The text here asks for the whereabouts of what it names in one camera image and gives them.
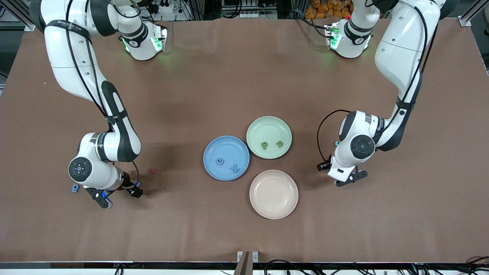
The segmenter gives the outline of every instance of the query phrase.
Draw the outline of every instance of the round black button panel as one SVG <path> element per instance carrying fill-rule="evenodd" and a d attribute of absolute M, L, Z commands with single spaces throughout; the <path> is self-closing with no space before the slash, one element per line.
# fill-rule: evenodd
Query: round black button panel
<path fill-rule="evenodd" d="M 91 163 L 87 158 L 76 158 L 70 162 L 68 173 L 74 181 L 82 183 L 90 176 Z"/>
<path fill-rule="evenodd" d="M 352 139 L 350 143 L 353 156 L 357 159 L 366 159 L 374 153 L 375 142 L 371 137 L 366 135 L 359 135 Z"/>

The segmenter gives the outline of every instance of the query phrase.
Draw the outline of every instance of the velcro strap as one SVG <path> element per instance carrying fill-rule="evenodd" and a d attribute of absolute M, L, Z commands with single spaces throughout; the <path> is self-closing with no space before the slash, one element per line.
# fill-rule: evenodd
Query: velcro strap
<path fill-rule="evenodd" d="M 69 22 L 66 20 L 53 20 L 46 25 L 46 27 L 48 27 L 48 26 L 54 26 L 54 27 L 58 27 L 58 28 L 67 29 L 69 31 L 72 31 L 76 34 L 79 34 L 79 35 L 87 38 L 91 42 L 91 37 L 90 37 L 89 31 L 87 31 L 87 29 L 85 29 L 82 26 L 77 25 L 75 23 L 72 23 L 72 22 Z"/>
<path fill-rule="evenodd" d="M 107 123 L 110 123 L 114 125 L 116 122 L 121 121 L 123 118 L 127 117 L 127 111 L 124 109 L 122 112 L 116 114 L 116 115 L 111 115 L 111 116 L 106 116 L 105 121 Z"/>
<path fill-rule="evenodd" d="M 400 98 L 398 98 L 396 101 L 396 105 L 399 109 L 405 109 L 409 111 L 414 109 L 414 104 L 416 104 L 416 102 L 414 103 L 402 102 Z"/>

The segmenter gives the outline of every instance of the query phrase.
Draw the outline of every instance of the pile of orange objects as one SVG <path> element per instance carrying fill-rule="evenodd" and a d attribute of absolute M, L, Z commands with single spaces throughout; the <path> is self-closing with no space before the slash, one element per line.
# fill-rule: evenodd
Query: pile of orange objects
<path fill-rule="evenodd" d="M 310 0 L 310 7 L 304 13 L 304 18 L 323 19 L 331 16 L 346 18 L 353 12 L 351 0 Z"/>

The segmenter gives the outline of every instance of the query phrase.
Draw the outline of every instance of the plate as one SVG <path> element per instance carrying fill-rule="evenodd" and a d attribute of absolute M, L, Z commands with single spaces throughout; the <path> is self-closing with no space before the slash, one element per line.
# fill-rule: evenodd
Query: plate
<path fill-rule="evenodd" d="M 232 181 L 239 178 L 248 165 L 248 147 L 237 137 L 218 137 L 211 141 L 204 151 L 205 170 L 220 181 Z"/>
<path fill-rule="evenodd" d="M 253 180 L 249 199 L 258 214 L 277 220 L 294 211 L 299 200 L 299 191 L 288 174 L 279 170 L 268 170 Z"/>
<path fill-rule="evenodd" d="M 263 116 L 248 127 L 246 142 L 255 155 L 264 159 L 276 159 L 289 150 L 292 132 L 278 117 Z"/>

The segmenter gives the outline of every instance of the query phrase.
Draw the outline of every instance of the blue plus sign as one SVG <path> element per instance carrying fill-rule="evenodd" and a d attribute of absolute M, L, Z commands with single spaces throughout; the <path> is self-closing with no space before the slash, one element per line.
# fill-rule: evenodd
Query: blue plus sign
<path fill-rule="evenodd" d="M 238 166 L 236 164 L 233 165 L 233 167 L 231 167 L 230 169 L 233 170 L 234 173 L 237 173 L 239 170 L 241 170 L 240 168 L 238 168 Z"/>

